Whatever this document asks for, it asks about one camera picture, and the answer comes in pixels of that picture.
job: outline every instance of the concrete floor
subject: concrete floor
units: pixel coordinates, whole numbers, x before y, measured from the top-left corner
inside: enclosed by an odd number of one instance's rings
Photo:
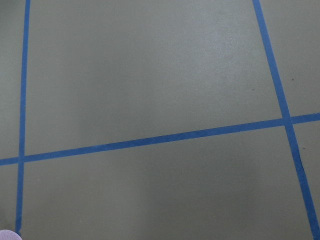
[[[258,0],[0,0],[0,229],[320,239],[320,2],[260,3],[286,101]]]

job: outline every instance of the painter's tape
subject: painter's tape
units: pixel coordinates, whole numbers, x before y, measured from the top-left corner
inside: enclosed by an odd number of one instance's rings
[[[19,157],[10,157],[0,160],[0,166],[17,164],[19,161]]]
[[[301,115],[301,116],[293,116],[291,118],[291,122],[293,124],[302,124],[302,123],[309,123],[309,122],[315,122],[315,121],[320,121],[320,112]]]
[[[283,125],[284,123],[282,119],[258,121],[258,122],[245,123],[245,124],[239,124],[239,125],[223,126],[223,127],[216,127],[216,128],[204,129],[204,130],[198,130],[198,131],[190,131],[190,132],[176,133],[176,134],[170,134],[170,135],[164,135],[164,136],[155,136],[155,137],[148,137],[148,138],[142,138],[142,139],[136,139],[136,140],[130,140],[130,141],[121,141],[121,142],[115,142],[115,143],[109,143],[109,144],[103,144],[103,145],[88,146],[88,147],[81,147],[81,148],[75,148],[75,149],[69,149],[69,150],[29,155],[24,157],[24,161],[34,162],[34,161],[40,161],[40,160],[69,157],[74,155],[91,154],[91,153],[111,151],[111,150],[117,150],[117,149],[126,149],[126,148],[133,148],[133,147],[146,146],[146,145],[152,145],[152,144],[168,143],[168,142],[175,142],[175,141],[181,141],[181,140],[187,140],[187,139],[196,139],[196,138],[203,138],[203,137],[209,137],[209,136],[245,132],[250,130],[273,128],[273,127],[279,127]]]
[[[16,188],[15,232],[20,235],[22,226],[23,191],[24,191],[24,156],[26,142],[26,94],[27,94],[27,63],[29,39],[30,0],[25,0],[24,27],[22,43],[21,90],[20,90],[20,121],[19,121],[19,159]]]
[[[281,78],[279,75],[275,55],[272,49],[271,41],[268,34],[267,25],[265,22],[265,18],[261,9],[261,4],[259,0],[253,0],[253,6],[256,14],[256,18],[258,21],[258,25],[260,28],[260,33],[264,45],[265,54],[268,60],[270,72],[273,79],[274,89],[276,92],[276,96],[279,102],[280,110],[282,113],[284,126],[287,134],[287,138],[290,145],[291,154],[293,157],[295,170],[299,179],[300,188],[302,191],[302,196],[304,200],[304,205],[306,208],[312,236],[315,240],[320,240],[320,229],[319,229],[319,223],[316,215],[316,210],[314,207],[314,203],[312,200],[307,176],[304,170],[304,167],[302,165],[299,147],[298,147],[298,141],[296,138],[293,122],[290,116],[285,92],[281,83]]]

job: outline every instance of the gray floor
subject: gray floor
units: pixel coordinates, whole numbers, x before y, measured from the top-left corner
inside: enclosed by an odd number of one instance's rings
[[[0,159],[25,3],[0,0]],[[320,112],[320,2],[261,0],[292,116]],[[32,0],[25,154],[281,118],[251,0]],[[320,214],[320,123],[294,126]],[[15,229],[17,164],[0,164]],[[27,162],[26,240],[312,239],[283,126]]]

